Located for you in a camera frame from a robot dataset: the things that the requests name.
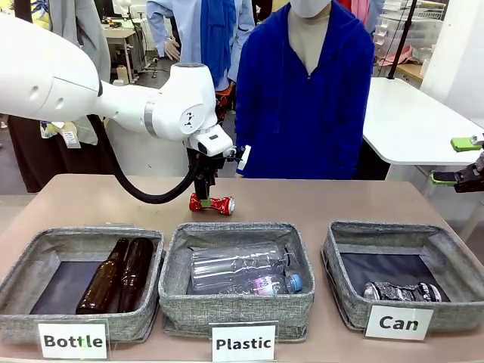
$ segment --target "brown bottle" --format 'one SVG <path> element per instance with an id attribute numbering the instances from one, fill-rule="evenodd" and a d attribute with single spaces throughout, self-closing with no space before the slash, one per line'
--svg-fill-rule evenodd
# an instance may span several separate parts
<path id="1" fill-rule="evenodd" d="M 123 260 L 129 242 L 125 238 L 117 241 L 113 251 L 102 262 L 92 277 L 88 288 L 85 289 L 76 314 L 104 314 L 119 287 L 119 281 L 123 271 Z"/>
<path id="2" fill-rule="evenodd" d="M 121 280 L 118 312 L 135 310 L 138 295 L 146 284 L 153 249 L 153 243 L 146 238 L 136 238 L 129 245 Z"/>

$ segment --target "face mask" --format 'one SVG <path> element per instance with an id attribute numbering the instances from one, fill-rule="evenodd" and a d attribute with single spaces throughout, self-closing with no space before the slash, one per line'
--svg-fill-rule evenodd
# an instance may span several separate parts
<path id="1" fill-rule="evenodd" d="M 290 6 L 300 17 L 315 17 L 331 0 L 290 0 Z"/>

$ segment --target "bottle label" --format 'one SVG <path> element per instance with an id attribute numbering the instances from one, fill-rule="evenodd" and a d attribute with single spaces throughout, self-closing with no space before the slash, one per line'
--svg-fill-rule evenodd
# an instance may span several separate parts
<path id="1" fill-rule="evenodd" d="M 272 279 L 269 276 L 254 280 L 253 286 L 254 286 L 254 289 L 257 291 L 257 295 L 263 295 L 263 296 L 277 295 L 272 286 Z"/>

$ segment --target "storage basket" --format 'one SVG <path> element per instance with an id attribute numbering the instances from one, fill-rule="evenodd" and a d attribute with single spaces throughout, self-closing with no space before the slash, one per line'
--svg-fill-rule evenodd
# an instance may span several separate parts
<path id="1" fill-rule="evenodd" d="M 138 308 L 125 314 L 75 315 L 76 302 L 82 297 L 97 266 L 109 256 L 122 237 L 129 240 L 146 237 L 155 246 Z M 37 323 L 40 321 L 81 322 L 87 319 L 107 320 L 111 341 L 143 341 L 150 333 L 157 310 L 157 282 L 163 263 L 162 254 L 163 234 L 159 231 L 85 227 L 40 232 L 0 286 L 0 328 L 4 341 L 36 342 Z M 53 308 L 53 299 L 59 302 L 58 308 Z M 50 309 L 65 311 L 61 314 L 42 313 Z"/>
<path id="2" fill-rule="evenodd" d="M 191 248 L 214 248 L 272 241 L 294 253 L 304 283 L 294 295 L 187 295 Z M 315 294 L 312 268 L 297 229 L 286 223 L 190 223 L 174 232 L 160 276 L 165 332 L 208 337 L 212 323 L 278 321 L 279 341 L 306 338 Z"/>
<path id="3" fill-rule="evenodd" d="M 484 319 L 484 268 L 460 240 L 440 227 L 333 222 L 322 253 L 340 313 L 350 328 L 364 330 L 373 305 L 432 309 L 429 331 L 471 330 Z M 365 299 L 364 285 L 371 281 L 435 284 L 442 302 Z"/>

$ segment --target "blue shirt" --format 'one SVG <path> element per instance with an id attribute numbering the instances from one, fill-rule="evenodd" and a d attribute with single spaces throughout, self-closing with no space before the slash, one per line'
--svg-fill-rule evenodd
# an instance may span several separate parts
<path id="1" fill-rule="evenodd" d="M 237 145 L 252 147 L 247 178 L 350 179 L 355 174 L 374 45 L 363 24 L 332 2 L 311 76 L 290 47 L 290 4 L 247 40 L 237 79 Z"/>
<path id="2" fill-rule="evenodd" d="M 147 0 L 148 23 L 158 54 L 165 56 L 165 41 L 169 38 L 165 17 L 175 17 L 181 41 L 180 62 L 202 63 L 200 50 L 201 0 Z M 235 0 L 236 20 L 230 39 L 231 66 L 216 85 L 216 91 L 229 87 L 229 79 L 236 81 L 242 46 L 254 29 L 252 0 Z"/>

